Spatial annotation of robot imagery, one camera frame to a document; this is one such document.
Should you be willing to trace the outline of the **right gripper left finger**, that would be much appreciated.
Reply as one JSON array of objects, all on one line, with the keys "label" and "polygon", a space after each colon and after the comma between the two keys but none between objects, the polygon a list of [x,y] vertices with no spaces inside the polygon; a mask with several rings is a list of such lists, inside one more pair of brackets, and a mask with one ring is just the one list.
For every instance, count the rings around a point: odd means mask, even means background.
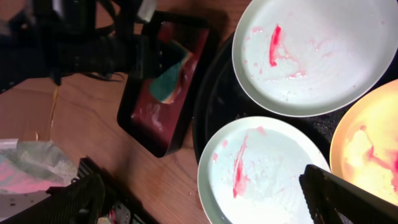
[{"label": "right gripper left finger", "polygon": [[101,215],[105,185],[90,174],[66,187],[49,187],[48,197],[5,219],[6,224],[96,223]]}]

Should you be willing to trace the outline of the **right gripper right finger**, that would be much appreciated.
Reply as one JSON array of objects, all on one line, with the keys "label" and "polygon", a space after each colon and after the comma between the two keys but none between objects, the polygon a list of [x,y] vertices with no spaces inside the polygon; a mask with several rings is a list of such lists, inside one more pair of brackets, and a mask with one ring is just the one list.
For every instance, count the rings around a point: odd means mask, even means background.
[{"label": "right gripper right finger", "polygon": [[397,224],[397,206],[309,164],[299,176],[315,224]]}]

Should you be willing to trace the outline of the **yellow plate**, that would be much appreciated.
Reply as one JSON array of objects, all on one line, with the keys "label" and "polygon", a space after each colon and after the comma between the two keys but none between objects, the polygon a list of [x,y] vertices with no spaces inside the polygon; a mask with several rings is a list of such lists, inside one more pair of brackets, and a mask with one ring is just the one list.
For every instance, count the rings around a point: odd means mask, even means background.
[{"label": "yellow plate", "polygon": [[357,101],[330,146],[334,175],[397,205],[397,80]]}]

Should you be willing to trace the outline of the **pale green plate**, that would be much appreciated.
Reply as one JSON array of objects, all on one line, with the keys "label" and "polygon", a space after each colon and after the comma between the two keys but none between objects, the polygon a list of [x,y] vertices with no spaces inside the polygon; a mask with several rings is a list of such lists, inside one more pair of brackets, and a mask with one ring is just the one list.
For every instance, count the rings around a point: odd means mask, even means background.
[{"label": "pale green plate", "polygon": [[237,25],[232,61],[260,107],[309,117],[364,95],[396,52],[396,0],[255,0]]},{"label": "pale green plate", "polygon": [[329,170],[317,146],[292,125],[263,116],[223,126],[198,163],[198,193],[211,223],[312,223],[299,177]]}]

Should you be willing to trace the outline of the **green yellow sponge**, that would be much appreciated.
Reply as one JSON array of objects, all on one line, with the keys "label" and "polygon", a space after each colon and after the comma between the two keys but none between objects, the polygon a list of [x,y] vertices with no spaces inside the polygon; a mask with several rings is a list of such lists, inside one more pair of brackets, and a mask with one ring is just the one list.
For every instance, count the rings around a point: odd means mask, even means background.
[{"label": "green yellow sponge", "polygon": [[177,62],[153,79],[149,85],[152,97],[164,104],[171,104],[178,95],[184,79],[184,67],[193,57],[191,51],[174,40],[171,40],[168,46],[177,57]]}]

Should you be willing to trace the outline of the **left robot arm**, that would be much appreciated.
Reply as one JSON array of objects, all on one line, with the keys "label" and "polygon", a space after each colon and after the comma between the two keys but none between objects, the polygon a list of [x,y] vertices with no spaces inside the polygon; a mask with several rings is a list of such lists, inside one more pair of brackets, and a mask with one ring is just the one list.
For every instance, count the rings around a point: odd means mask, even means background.
[{"label": "left robot arm", "polygon": [[148,23],[157,1],[28,1],[1,21],[1,92],[30,78],[56,85],[74,73],[109,78],[139,64],[134,25]]}]

